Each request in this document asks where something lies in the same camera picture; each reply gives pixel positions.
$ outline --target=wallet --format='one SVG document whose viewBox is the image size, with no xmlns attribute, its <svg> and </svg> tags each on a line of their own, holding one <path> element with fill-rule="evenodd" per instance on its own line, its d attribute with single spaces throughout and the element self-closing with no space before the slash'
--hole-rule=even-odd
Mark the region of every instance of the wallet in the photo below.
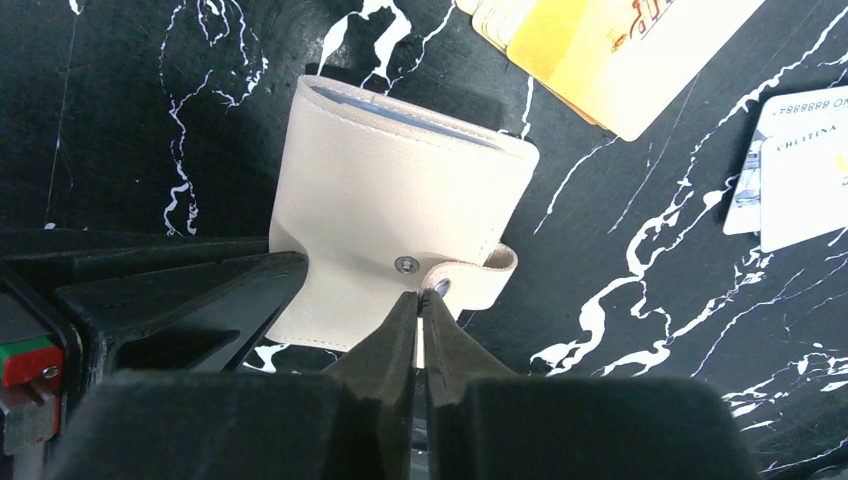
<svg viewBox="0 0 848 480">
<path fill-rule="evenodd" d="M 346 352 L 406 291 L 438 291 L 455 317 L 489 308 L 518 264 L 500 238 L 538 159 L 528 142 L 300 77 L 269 241 L 309 270 L 266 336 Z"/>
</svg>

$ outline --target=white marble veining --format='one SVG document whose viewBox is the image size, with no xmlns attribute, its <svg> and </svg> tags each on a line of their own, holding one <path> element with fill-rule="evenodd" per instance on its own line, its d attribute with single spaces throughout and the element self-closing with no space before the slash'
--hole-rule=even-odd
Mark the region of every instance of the white marble veining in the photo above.
<svg viewBox="0 0 848 480">
<path fill-rule="evenodd" d="M 184 26 L 184 22 L 177 22 L 177 17 L 181 15 L 193 15 L 196 18 L 198 34 L 203 36 L 209 52 L 214 53 L 218 49 L 231 52 L 229 56 L 233 59 L 233 64 L 219 68 L 220 75 L 218 70 L 209 69 L 203 78 L 196 79 L 196 87 L 179 96 L 170 88 L 165 72 L 171 66 L 167 55 L 171 34 L 175 28 L 188 28 Z M 235 27 L 231 27 L 231 21 L 234 22 Z M 197 54 L 203 55 L 204 52 L 200 51 Z M 159 46 L 159 84 L 170 102 L 168 114 L 179 129 L 178 135 L 171 140 L 170 144 L 171 160 L 174 162 L 179 181 L 170 188 L 170 201 L 162 211 L 162 220 L 168 235 L 195 235 L 197 227 L 194 226 L 194 221 L 200 214 L 197 192 L 187 172 L 190 170 L 186 164 L 186 139 L 189 132 L 184 119 L 180 116 L 183 106 L 192 98 L 208 90 L 225 100 L 225 112 L 232 107 L 238 107 L 253 93 L 268 67 L 269 61 L 262 55 L 258 38 L 249 31 L 244 10 L 236 0 L 196 0 L 192 5 L 189 5 L 188 0 L 181 0 L 174 6 L 170 21 L 165 28 L 164 38 Z M 180 71 L 179 65 L 175 65 L 174 68 Z M 234 86 L 228 74 L 229 77 L 238 77 L 235 68 L 246 70 L 246 74 Z M 181 77 L 180 83 L 186 80 L 192 81 Z M 186 215 L 185 224 L 176 226 L 171 221 L 171 216 L 183 204 L 182 208 L 185 208 Z"/>
</svg>

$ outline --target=card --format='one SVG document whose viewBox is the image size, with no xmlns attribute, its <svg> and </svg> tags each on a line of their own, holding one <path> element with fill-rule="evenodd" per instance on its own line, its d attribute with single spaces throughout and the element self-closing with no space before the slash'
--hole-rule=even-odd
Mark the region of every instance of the card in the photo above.
<svg viewBox="0 0 848 480">
<path fill-rule="evenodd" d="M 512 38 L 527 19 L 527 15 L 533 10 L 536 0 L 517 0 L 509 5 L 509 13 L 500 25 L 497 26 L 497 37 L 506 46 L 512 42 Z"/>
<path fill-rule="evenodd" d="M 848 226 L 846 134 L 848 122 L 828 121 L 798 133 L 774 136 L 763 143 L 760 150 L 763 252 L 773 252 Z"/>
<path fill-rule="evenodd" d="M 474 31 L 481 35 L 486 40 L 489 40 L 486 37 L 486 32 L 483 29 L 483 23 L 486 21 L 486 17 L 489 15 L 489 12 L 492 8 L 495 7 L 497 0 L 482 0 L 480 5 L 477 7 L 477 11 L 474 12 L 474 16 L 471 17 L 471 26 L 474 27 Z"/>
<path fill-rule="evenodd" d="M 507 56 L 633 141 L 763 2 L 537 0 Z"/>
<path fill-rule="evenodd" d="M 825 118 L 833 114 L 848 114 L 848 86 L 781 95 L 763 104 L 724 222 L 726 235 L 760 231 L 760 149 L 763 142 L 775 135 L 803 133 L 808 125 L 826 123 Z"/>
</svg>

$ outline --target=yellow card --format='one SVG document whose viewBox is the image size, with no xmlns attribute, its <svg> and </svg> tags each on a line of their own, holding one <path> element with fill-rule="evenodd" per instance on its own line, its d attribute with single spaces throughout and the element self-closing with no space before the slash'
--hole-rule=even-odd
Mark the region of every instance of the yellow card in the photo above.
<svg viewBox="0 0 848 480">
<path fill-rule="evenodd" d="M 538 0 L 507 56 L 633 141 L 764 0 Z"/>
</svg>

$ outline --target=black plastic mount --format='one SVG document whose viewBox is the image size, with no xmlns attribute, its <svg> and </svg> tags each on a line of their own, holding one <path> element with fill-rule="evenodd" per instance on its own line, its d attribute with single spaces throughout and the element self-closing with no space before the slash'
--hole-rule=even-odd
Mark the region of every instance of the black plastic mount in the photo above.
<svg viewBox="0 0 848 480">
<path fill-rule="evenodd" d="M 405 480 L 419 317 L 430 478 L 757 478 L 702 384 L 516 375 L 432 291 L 401 295 L 318 374 L 227 372 L 305 278 L 264 239 L 3 233 L 0 248 L 3 289 L 65 348 L 65 403 L 85 393 L 47 478 Z"/>
</svg>

